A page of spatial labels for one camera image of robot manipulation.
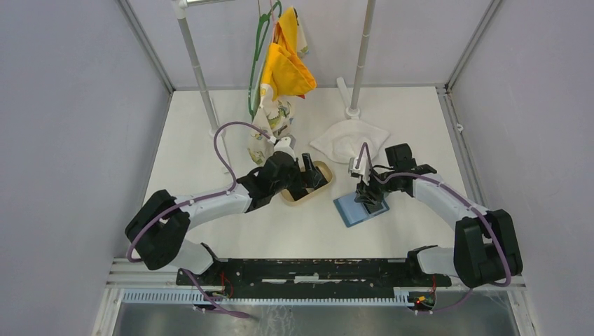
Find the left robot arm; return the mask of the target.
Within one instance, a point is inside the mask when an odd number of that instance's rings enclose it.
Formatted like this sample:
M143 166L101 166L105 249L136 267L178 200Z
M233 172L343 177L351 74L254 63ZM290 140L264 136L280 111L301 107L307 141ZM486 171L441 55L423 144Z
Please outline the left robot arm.
M186 238L189 230L217 218L255 211L268 205L283 190L295 200L303 199L328 182L309 153L296 159L280 151L262 167L219 190L184 197L159 190L125 228L130 251L139 255L129 260L142 262L151 271L165 266L185 269L201 284L212 285L219 279L220 267L205 244L195 244Z

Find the blue leather card holder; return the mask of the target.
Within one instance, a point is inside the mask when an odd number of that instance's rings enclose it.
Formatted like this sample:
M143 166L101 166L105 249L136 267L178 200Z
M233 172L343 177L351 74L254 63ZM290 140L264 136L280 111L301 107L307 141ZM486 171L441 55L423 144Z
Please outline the blue leather card holder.
M347 228L363 223L364 221L370 220L389 211L389 206L386 201L382 201L377 205L369 206L365 203L356 202L356 196L356 193L352 192L333 201Z

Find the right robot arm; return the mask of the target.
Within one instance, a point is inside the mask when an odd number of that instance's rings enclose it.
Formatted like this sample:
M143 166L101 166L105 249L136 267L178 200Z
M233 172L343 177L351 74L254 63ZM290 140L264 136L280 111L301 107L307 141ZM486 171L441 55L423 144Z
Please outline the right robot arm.
M390 193L401 192L423 203L449 224L453 247L423 246L408 252L405 278L421 286L433 274L458 278L466 287L505 287L523 270L513 219L490 210L447 184L429 164L418 164L406 143L386 149L386 167L375 167L368 145L351 158L349 173L358 178L354 201L378 207Z

